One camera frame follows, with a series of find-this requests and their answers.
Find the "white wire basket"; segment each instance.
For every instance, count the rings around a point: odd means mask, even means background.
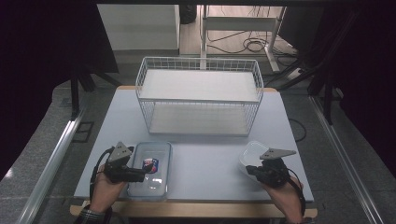
[[[135,85],[150,133],[247,136],[262,101],[255,60],[147,57]]]

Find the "human hand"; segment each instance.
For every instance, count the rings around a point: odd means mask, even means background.
[[[301,189],[303,189],[303,184],[299,183],[294,176],[290,178],[297,186],[301,185]],[[268,192],[275,206],[285,215],[288,222],[301,223],[304,221],[301,214],[300,199],[295,188],[290,183],[286,183],[284,186],[276,189],[262,184],[262,188]]]
[[[95,188],[93,190],[90,210],[97,213],[104,213],[120,196],[126,182],[112,183],[103,173],[105,166],[99,167],[95,179]]]

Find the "table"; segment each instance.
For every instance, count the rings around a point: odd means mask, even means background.
[[[253,140],[271,147],[297,151],[284,161],[304,183],[306,214],[315,217],[317,209],[314,198],[282,99],[279,92],[268,90],[264,92],[250,135],[229,137],[150,135],[134,87],[119,87],[78,182],[75,197],[89,198],[92,168],[107,148],[119,141],[126,146],[135,146],[143,141],[168,141],[173,145],[173,158],[167,200],[131,201],[125,190],[120,195],[120,202],[114,204],[116,213],[128,217],[283,217],[258,182],[252,181],[237,168],[239,154]],[[81,206],[72,206],[71,213],[77,215],[80,209]]]

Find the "floor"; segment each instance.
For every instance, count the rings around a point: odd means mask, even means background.
[[[283,50],[293,51],[287,44]],[[196,52],[185,51],[185,55],[196,55]],[[276,76],[262,55],[244,52],[240,55],[224,55],[213,52],[215,56],[241,57],[258,60],[264,80]],[[124,85],[134,85],[141,58],[144,55],[116,54],[120,73],[111,74]],[[81,132],[74,136],[67,149],[62,164],[49,187],[44,202],[38,209],[34,223],[71,223],[75,219],[69,213],[70,204],[80,200],[73,197],[85,161],[100,130],[106,110],[111,102],[115,87],[92,75],[96,89],[93,92],[80,90],[80,96],[87,102],[87,110],[82,119],[84,125],[92,127],[90,134]],[[352,188],[340,158],[334,151],[328,135],[324,131],[318,115],[306,93],[309,79],[281,92],[284,105],[290,119],[297,146],[301,153],[305,172],[309,180],[318,207],[317,223],[374,223],[369,221],[362,208],[356,191]],[[387,170],[375,151],[361,136],[339,107],[339,102],[332,102],[332,121],[351,163],[359,178],[368,189],[382,223],[396,223],[396,180]],[[61,137],[66,123],[70,120],[70,83],[58,86],[53,92],[53,101],[29,144],[14,163],[7,176],[0,182],[0,223],[15,223],[35,183],[44,170],[52,150]],[[127,223],[126,218],[113,217],[112,223]],[[172,223],[174,220],[161,220]],[[208,223],[205,220],[194,220],[196,223]],[[257,223],[263,220],[218,219],[217,223]],[[135,223],[153,223],[153,220],[136,220]]]

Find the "white tabletop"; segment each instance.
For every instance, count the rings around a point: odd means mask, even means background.
[[[118,89],[78,182],[76,197],[89,197],[93,166],[106,149],[115,146],[119,141],[126,146],[135,146],[145,141],[170,142],[173,146],[173,158],[167,198],[181,201],[270,201],[268,194],[257,182],[239,171],[239,154],[250,141],[259,141],[268,147],[296,150],[297,154],[283,160],[304,183],[306,200],[314,201],[278,92],[263,94],[262,104],[248,137],[228,137],[151,135],[135,91]],[[121,198],[127,197],[125,190]]]

